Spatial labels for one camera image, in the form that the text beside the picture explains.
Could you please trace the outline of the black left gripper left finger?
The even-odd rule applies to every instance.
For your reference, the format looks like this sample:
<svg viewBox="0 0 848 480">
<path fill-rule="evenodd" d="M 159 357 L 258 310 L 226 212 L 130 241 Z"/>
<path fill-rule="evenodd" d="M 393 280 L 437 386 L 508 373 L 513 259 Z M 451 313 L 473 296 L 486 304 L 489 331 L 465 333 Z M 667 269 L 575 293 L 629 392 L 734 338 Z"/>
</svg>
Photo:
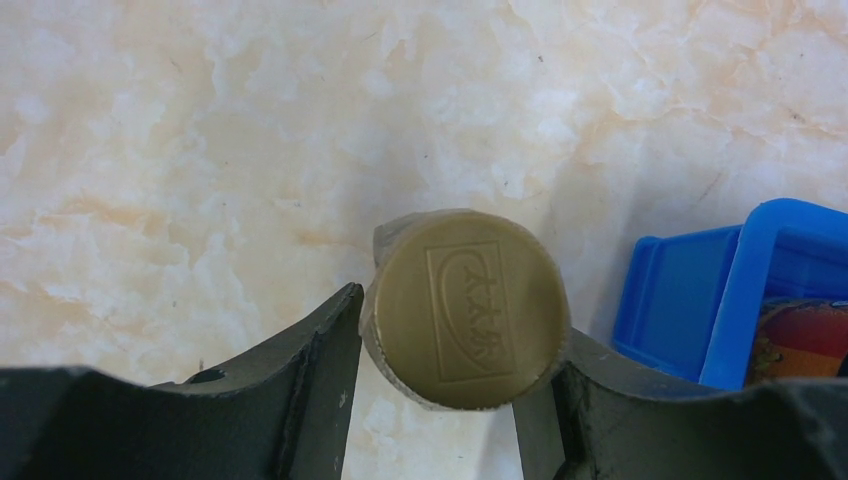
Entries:
<svg viewBox="0 0 848 480">
<path fill-rule="evenodd" d="M 187 381 L 132 384 L 90 367 L 1 372 L 5 479 L 337 479 L 364 293 Z"/>
</svg>

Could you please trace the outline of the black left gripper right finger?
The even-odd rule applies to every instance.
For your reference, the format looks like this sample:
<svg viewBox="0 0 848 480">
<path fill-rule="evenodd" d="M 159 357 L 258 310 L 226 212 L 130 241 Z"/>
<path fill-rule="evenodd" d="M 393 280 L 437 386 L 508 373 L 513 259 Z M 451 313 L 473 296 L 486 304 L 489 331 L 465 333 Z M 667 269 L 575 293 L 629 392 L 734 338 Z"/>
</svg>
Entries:
<svg viewBox="0 0 848 480">
<path fill-rule="evenodd" d="M 513 406 L 527 479 L 843 479 L 847 382 L 722 391 L 574 331 L 561 371 Z"/>
</svg>

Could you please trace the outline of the blue plastic divided bin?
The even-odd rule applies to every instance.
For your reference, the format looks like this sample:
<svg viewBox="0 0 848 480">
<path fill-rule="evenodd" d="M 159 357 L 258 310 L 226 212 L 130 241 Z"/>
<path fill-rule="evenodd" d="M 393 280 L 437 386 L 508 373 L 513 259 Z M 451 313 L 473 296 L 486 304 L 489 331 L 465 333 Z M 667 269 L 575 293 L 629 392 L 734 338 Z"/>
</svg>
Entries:
<svg viewBox="0 0 848 480">
<path fill-rule="evenodd" d="M 639 239 L 612 344 L 672 376 L 739 390 L 761 305 L 775 297 L 846 299 L 846 213 L 780 198 L 741 225 Z"/>
</svg>

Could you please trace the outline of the yellow label oil bottle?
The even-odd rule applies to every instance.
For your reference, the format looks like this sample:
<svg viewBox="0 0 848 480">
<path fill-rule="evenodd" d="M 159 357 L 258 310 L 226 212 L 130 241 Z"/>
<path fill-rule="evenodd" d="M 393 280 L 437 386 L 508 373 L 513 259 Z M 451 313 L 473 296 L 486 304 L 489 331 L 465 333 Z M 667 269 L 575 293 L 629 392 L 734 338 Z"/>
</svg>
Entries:
<svg viewBox="0 0 848 480">
<path fill-rule="evenodd" d="M 471 209 L 376 227 L 363 345 L 401 393 L 439 410 L 492 410 L 562 368 L 571 336 L 560 269 L 506 218 Z"/>
</svg>

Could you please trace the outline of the red cap brown sauce bottle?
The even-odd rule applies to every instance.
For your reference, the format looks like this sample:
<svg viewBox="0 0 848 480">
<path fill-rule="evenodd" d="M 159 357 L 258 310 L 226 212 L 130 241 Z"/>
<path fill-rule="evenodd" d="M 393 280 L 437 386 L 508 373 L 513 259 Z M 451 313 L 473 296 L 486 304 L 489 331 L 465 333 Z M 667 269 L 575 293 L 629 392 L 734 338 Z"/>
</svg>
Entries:
<svg viewBox="0 0 848 480">
<path fill-rule="evenodd" d="M 760 309 L 745 384 L 847 375 L 847 302 L 772 298 Z"/>
</svg>

